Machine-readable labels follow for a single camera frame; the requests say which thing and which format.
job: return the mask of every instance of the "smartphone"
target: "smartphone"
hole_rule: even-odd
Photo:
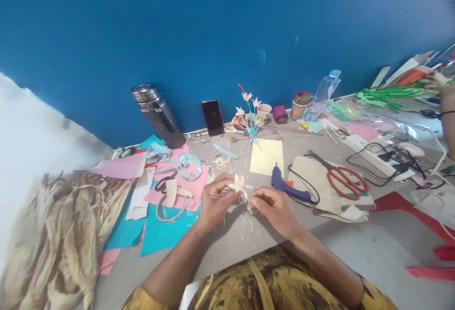
[[[224,134],[223,118],[218,100],[203,101],[201,104],[209,136]]]

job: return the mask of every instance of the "bracelet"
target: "bracelet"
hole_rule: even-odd
[[[439,120],[441,120],[442,116],[447,114],[447,113],[455,113],[455,110],[452,110],[452,111],[446,111],[446,112],[442,112],[439,114],[439,116],[437,117]]]

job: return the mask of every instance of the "bottle cap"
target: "bottle cap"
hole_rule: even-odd
[[[338,78],[341,74],[341,71],[339,70],[331,70],[329,76],[332,78]]]

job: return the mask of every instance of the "stainless steel thermos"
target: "stainless steel thermos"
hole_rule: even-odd
[[[177,149],[185,144],[185,136],[155,86],[141,84],[133,87],[131,93],[139,104],[141,112],[158,132],[164,145],[170,149]]]

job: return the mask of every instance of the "blue glue gun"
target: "blue glue gun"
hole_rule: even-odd
[[[273,167],[272,171],[272,187],[276,190],[284,191],[285,193],[289,194],[290,196],[303,201],[309,202],[311,201],[311,194],[308,191],[299,191],[294,189],[286,184],[285,181],[281,178],[281,170],[278,168],[278,165]]]

